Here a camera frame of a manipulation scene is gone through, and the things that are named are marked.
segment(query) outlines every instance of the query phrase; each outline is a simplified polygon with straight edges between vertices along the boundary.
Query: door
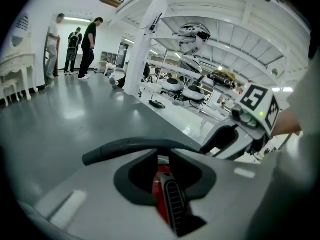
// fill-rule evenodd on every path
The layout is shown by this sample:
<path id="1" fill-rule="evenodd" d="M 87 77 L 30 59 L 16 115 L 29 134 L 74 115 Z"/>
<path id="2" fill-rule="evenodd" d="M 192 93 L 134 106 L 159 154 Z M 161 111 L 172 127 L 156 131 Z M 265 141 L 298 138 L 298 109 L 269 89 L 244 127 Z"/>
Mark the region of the door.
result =
<path id="1" fill-rule="evenodd" d="M 123 42 L 120 44 L 118 56 L 116 58 L 116 67 L 117 68 L 122 68 L 122 69 L 124 68 L 128 48 L 129 48 L 129 45 L 127 45 Z"/>

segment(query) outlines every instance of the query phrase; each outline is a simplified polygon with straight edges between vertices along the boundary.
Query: gray floor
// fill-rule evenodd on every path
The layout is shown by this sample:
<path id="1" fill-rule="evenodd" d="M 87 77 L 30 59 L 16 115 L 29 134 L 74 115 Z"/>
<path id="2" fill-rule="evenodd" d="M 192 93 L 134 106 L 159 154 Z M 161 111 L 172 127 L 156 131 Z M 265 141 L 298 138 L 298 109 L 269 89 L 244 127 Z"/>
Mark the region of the gray floor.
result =
<path id="1" fill-rule="evenodd" d="M 56 77 L 52 85 L 0 108 L 0 145 L 18 199 L 33 205 L 83 166 L 82 155 L 130 138 L 199 145 L 133 96 L 112 90 L 102 74 L 88 81 Z"/>

